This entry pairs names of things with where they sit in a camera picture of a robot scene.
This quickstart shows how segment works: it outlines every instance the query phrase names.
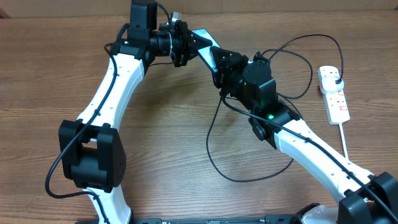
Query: wooden table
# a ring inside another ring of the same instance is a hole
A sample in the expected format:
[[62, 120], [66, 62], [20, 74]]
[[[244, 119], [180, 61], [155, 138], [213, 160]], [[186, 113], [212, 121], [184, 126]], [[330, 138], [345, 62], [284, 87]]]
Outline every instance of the wooden table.
[[[398, 13], [293, 12], [185, 16], [219, 44], [248, 56], [305, 34], [335, 37], [344, 53], [344, 125], [350, 159], [375, 174], [398, 177]], [[108, 66], [103, 51], [126, 16], [0, 19], [0, 223], [73, 223], [96, 218], [87, 196], [56, 200], [44, 179], [60, 152], [58, 128], [74, 120], [95, 94]], [[321, 37], [289, 46], [311, 61], [314, 81], [295, 101], [308, 125], [342, 152], [337, 126], [327, 122], [316, 70], [340, 67], [334, 43]], [[310, 72], [297, 57], [272, 61], [278, 91], [298, 95]], [[136, 217], [253, 217], [292, 213], [312, 203], [335, 206], [328, 192], [294, 162], [269, 180], [236, 184], [222, 178], [206, 155], [205, 139], [219, 100], [210, 72], [196, 58], [188, 66], [151, 67], [137, 87], [120, 129], [127, 154], [122, 182]], [[262, 177], [289, 157], [260, 142], [248, 118], [222, 106], [210, 138], [216, 164], [235, 179]], [[74, 192], [57, 168], [51, 189]]]

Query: wall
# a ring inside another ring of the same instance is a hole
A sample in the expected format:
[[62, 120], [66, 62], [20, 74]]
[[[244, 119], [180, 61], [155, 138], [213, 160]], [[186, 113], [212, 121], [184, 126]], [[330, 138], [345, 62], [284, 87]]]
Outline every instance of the wall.
[[[131, 0], [0, 0], [11, 18], [128, 15]], [[159, 0], [184, 14], [394, 9], [398, 0]]]

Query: white cord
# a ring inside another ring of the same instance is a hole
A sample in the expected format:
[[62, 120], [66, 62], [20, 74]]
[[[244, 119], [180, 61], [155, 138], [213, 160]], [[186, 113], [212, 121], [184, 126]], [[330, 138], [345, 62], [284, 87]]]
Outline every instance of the white cord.
[[340, 135], [341, 135], [341, 142], [343, 143], [344, 156], [346, 159], [348, 159], [348, 152], [347, 152], [347, 146], [346, 146], [346, 139], [344, 137], [343, 124], [338, 123], [338, 127], [340, 128]]

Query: white plug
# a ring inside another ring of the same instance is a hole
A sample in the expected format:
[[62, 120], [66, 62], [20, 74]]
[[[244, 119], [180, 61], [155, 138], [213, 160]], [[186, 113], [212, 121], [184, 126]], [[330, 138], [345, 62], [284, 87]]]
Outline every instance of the white plug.
[[326, 115], [329, 124], [338, 124], [341, 134], [341, 142], [345, 158], [348, 159], [346, 141], [343, 132], [343, 123], [350, 119], [347, 107], [346, 97], [344, 95], [344, 81], [336, 84], [335, 80], [339, 79], [338, 69], [332, 66], [322, 66], [318, 70], [320, 81], [320, 89], [325, 102]]
[[319, 86], [323, 94], [333, 93], [344, 89], [344, 81], [336, 83], [340, 79], [338, 69], [325, 65], [318, 69]]

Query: white power strip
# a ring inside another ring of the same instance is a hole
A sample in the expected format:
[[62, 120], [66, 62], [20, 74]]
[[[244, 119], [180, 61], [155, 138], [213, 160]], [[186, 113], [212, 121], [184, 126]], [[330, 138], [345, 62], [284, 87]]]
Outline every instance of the white power strip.
[[322, 66], [318, 70], [318, 77], [320, 81], [320, 88], [325, 102], [326, 115], [328, 116], [329, 124], [338, 124], [340, 127], [341, 141], [343, 143], [343, 150], [345, 157], [348, 159], [347, 147], [345, 143], [343, 123], [350, 119], [347, 107], [346, 97], [343, 86], [336, 84], [335, 86], [329, 85], [327, 91], [324, 89], [325, 80], [335, 79], [340, 77], [338, 69], [332, 66]]

